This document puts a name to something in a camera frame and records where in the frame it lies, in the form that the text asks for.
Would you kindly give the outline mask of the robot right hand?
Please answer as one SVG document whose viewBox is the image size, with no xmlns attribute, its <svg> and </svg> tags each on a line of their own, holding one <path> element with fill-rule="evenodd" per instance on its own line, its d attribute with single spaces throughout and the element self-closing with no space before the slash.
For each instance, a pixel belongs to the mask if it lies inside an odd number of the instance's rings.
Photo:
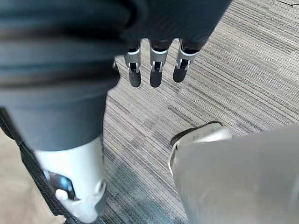
<svg viewBox="0 0 299 224">
<path fill-rule="evenodd" d="M 3 0 L 0 3 L 1 126 L 31 149 L 55 197 L 92 223 L 106 204 L 103 121 L 124 56 L 141 84 L 141 42 L 150 44 L 150 85 L 180 46 L 182 82 L 228 0 Z"/>
</svg>

